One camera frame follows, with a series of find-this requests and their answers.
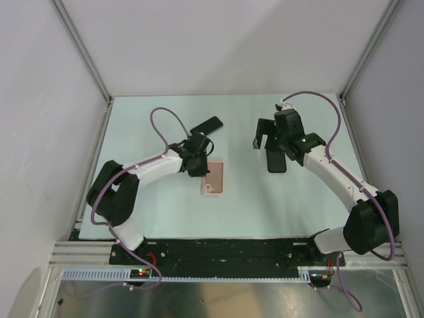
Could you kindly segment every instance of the black phone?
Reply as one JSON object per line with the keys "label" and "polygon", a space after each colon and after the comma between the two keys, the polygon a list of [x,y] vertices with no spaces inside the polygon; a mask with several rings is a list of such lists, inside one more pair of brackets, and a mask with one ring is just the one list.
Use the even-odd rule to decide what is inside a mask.
{"label": "black phone", "polygon": [[190,132],[193,134],[193,131],[198,131],[199,133],[203,133],[205,136],[207,136],[220,129],[223,125],[223,122],[220,121],[218,117],[214,116],[209,118],[207,121],[204,121],[200,125],[197,125],[193,129],[190,129]]}

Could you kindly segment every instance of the purple cable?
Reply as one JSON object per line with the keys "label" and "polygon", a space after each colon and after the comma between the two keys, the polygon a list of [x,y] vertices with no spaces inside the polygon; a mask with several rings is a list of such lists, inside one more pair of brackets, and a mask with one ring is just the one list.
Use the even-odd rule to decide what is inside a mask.
{"label": "purple cable", "polygon": [[[337,114],[337,127],[336,127],[336,131],[334,132],[334,134],[331,136],[330,140],[328,141],[326,147],[325,147],[325,155],[327,156],[327,158],[330,160],[332,158],[331,153],[330,153],[330,145],[333,143],[334,139],[336,138],[337,134],[340,131],[340,127],[341,127],[341,115],[340,115],[340,111],[337,109],[337,106],[333,103],[333,101],[331,99],[329,99],[327,96],[314,92],[314,91],[298,91],[297,93],[291,94],[289,96],[287,96],[285,99],[283,99],[283,101],[287,101],[288,99],[291,99],[292,97],[295,97],[297,95],[301,95],[301,94],[310,94],[310,95],[315,95],[318,97],[321,97],[323,99],[325,99],[326,101],[328,101],[331,106],[333,106],[334,110],[336,111]],[[386,214],[384,213],[384,210],[382,208],[382,206],[377,202],[377,200],[375,199],[375,197],[365,188],[362,187],[362,184],[351,174],[349,173],[346,169],[344,169],[336,160],[331,160],[330,163],[332,163],[340,172],[342,172],[351,182],[353,182],[354,185],[356,185],[359,188],[359,191],[361,191],[363,194],[365,194],[365,196],[371,200],[371,202],[377,207],[378,212],[380,213],[384,225],[386,226],[387,232],[388,232],[388,236],[389,236],[389,241],[390,241],[390,255],[388,257],[384,257],[380,254],[378,254],[377,252],[374,252],[373,250],[371,251],[371,253],[375,256],[377,256],[378,258],[385,260],[385,261],[390,261],[393,260],[395,257],[395,239],[393,236],[393,232],[392,232],[392,228],[390,227],[390,223],[389,220],[386,217]],[[341,251],[339,252],[339,255],[337,256],[337,275],[339,275],[339,280],[340,280],[340,284],[341,287],[339,286],[330,286],[331,289],[336,289],[336,290],[342,290],[344,292],[344,294],[346,295],[346,298],[348,299],[350,305],[353,307],[353,309],[355,309],[357,312],[362,312],[362,305],[359,302],[358,298],[356,298],[350,291],[348,291],[345,288],[345,283],[343,282],[341,273],[340,273],[340,265],[339,265],[339,256],[341,255]],[[352,297],[354,298],[354,300],[357,302],[357,304],[359,305],[359,307],[355,307],[355,305],[353,304],[352,301]]]}
{"label": "purple cable", "polygon": [[[169,113],[171,113],[171,114],[173,114],[173,116],[175,116],[175,118],[178,120],[178,122],[180,123],[180,125],[181,125],[181,127],[183,128],[183,130],[184,130],[184,132],[185,132],[185,134],[186,134],[186,136],[189,136],[189,133],[188,133],[188,130],[186,129],[186,126],[184,126],[184,124],[183,124],[183,122],[182,122],[182,120],[177,116],[177,114],[175,114],[173,111],[171,111],[170,109],[168,109],[168,108],[165,108],[165,107],[157,107],[157,108],[155,108],[155,109],[153,109],[151,112],[150,112],[150,124],[152,125],[152,127],[153,127],[153,129],[154,129],[154,131],[156,132],[156,134],[158,134],[158,136],[162,139],[162,141],[164,142],[164,144],[165,144],[165,151],[163,151],[163,153],[161,153],[160,155],[158,155],[158,156],[155,156],[155,157],[152,157],[152,158],[149,158],[149,159],[146,159],[146,160],[143,160],[143,161],[141,161],[141,162],[138,162],[138,163],[136,163],[136,164],[133,164],[132,166],[129,166],[128,168],[125,168],[125,169],[122,169],[120,172],[118,172],[117,174],[115,174],[107,183],[106,183],[106,185],[103,187],[103,189],[100,191],[100,193],[99,193],[99,195],[97,196],[97,198],[96,198],[96,200],[94,201],[94,204],[93,204],[93,209],[91,210],[91,215],[90,215],[90,219],[91,219],[91,222],[94,224],[94,225],[106,225],[107,227],[108,227],[108,229],[109,229],[109,232],[112,234],[112,236],[115,238],[115,240],[117,240],[117,242],[122,246],[122,248],[123,249],[125,249],[126,250],[126,252],[128,253],[128,254],[130,254],[132,257],[134,257],[136,260],[138,260],[138,261],[140,261],[140,262],[142,262],[142,263],[144,263],[145,265],[147,265],[147,266],[149,266],[149,267],[151,267],[156,273],[158,273],[158,276],[159,276],[159,280],[157,281],[157,282],[155,282],[153,285],[151,285],[151,286],[131,286],[131,288],[132,289],[134,289],[134,290],[149,290],[149,289],[152,289],[152,288],[154,288],[154,287],[156,287],[157,285],[159,285],[160,284],[160,282],[162,281],[162,273],[160,272],[160,270],[155,266],[155,265],[153,265],[152,263],[149,263],[148,261],[146,261],[146,260],[144,260],[143,258],[141,258],[141,257],[139,257],[138,255],[136,255],[132,250],[130,250],[128,247],[126,247],[122,242],[121,242],[121,240],[119,239],[119,237],[117,236],[117,234],[115,233],[115,231],[113,230],[113,228],[108,224],[108,222],[97,222],[96,220],[95,220],[95,212],[97,211],[97,208],[99,207],[99,203],[100,203],[100,201],[101,201],[101,199],[102,199],[102,197],[105,195],[105,193],[106,193],[106,191],[112,186],[112,184],[113,184],[113,182],[116,180],[116,179],[118,179],[120,176],[122,176],[125,172],[128,172],[128,171],[130,171],[130,170],[132,170],[132,169],[135,169],[136,168],[136,166],[142,166],[142,165],[145,165],[145,164],[147,164],[147,163],[149,163],[149,162],[153,162],[153,161],[155,161],[155,160],[157,160],[157,159],[159,159],[159,158],[161,158],[162,157],[162,155],[164,155],[164,154],[166,154],[168,151],[169,151],[169,144],[168,144],[168,141],[166,141],[166,139],[165,139],[165,137],[164,137],[164,135],[158,130],[158,128],[156,127],[156,125],[154,124],[154,120],[153,120],[153,114],[155,113],[155,112],[157,112],[157,111],[159,111],[159,110],[161,110],[161,111],[167,111],[167,112],[169,112]],[[102,288],[100,288],[100,289],[98,289],[98,290],[95,290],[95,291],[93,291],[93,292],[91,292],[91,293],[87,293],[87,294],[85,294],[85,295],[72,295],[72,294],[70,294],[70,293],[68,293],[68,291],[66,290],[66,284],[65,284],[65,286],[63,287],[63,291],[64,291],[64,293],[67,295],[67,296],[69,296],[69,297],[72,297],[72,298],[77,298],[77,299],[81,299],[81,298],[85,298],[85,297],[89,297],[89,296],[93,296],[93,295],[95,295],[95,294],[97,294],[97,293],[99,293],[99,292],[102,292],[103,290],[106,290],[106,289],[108,289],[108,288],[111,288],[111,287],[114,287],[114,286],[122,286],[123,285],[123,283],[122,282],[120,282],[120,283],[114,283],[114,284],[110,284],[110,285],[107,285],[107,286],[104,286],[104,287],[102,287]]]}
{"label": "purple cable", "polygon": [[[344,292],[344,294],[346,295],[346,298],[349,301],[350,306],[352,306],[352,308],[355,309],[357,312],[362,313],[362,304],[360,303],[359,299],[353,293],[351,293],[345,288],[345,283],[343,282],[343,279],[340,273],[339,260],[340,260],[341,253],[342,252],[339,252],[337,254],[337,260],[336,260],[337,275],[339,276],[341,287],[340,286],[315,287],[312,283],[311,283],[311,286],[317,290],[340,290],[341,292]],[[351,300],[351,298],[355,300],[355,302],[358,304],[358,307],[353,304],[353,301]]]}

